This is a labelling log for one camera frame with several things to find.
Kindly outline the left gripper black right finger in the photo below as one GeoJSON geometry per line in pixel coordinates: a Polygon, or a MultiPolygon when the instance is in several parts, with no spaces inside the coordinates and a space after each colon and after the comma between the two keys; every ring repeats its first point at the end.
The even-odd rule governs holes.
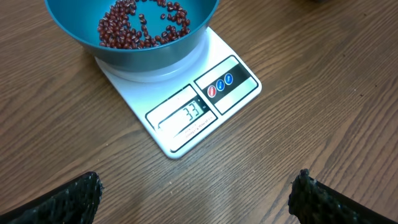
{"type": "Polygon", "coordinates": [[[292,182],[288,206],[303,224],[397,224],[311,178],[308,169],[292,182]]]}

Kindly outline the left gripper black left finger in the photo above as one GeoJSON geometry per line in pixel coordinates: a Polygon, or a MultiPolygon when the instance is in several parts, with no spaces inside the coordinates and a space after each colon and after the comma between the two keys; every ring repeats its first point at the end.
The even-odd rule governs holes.
{"type": "Polygon", "coordinates": [[[103,193],[96,172],[87,172],[1,215],[5,224],[92,224],[103,193]]]}

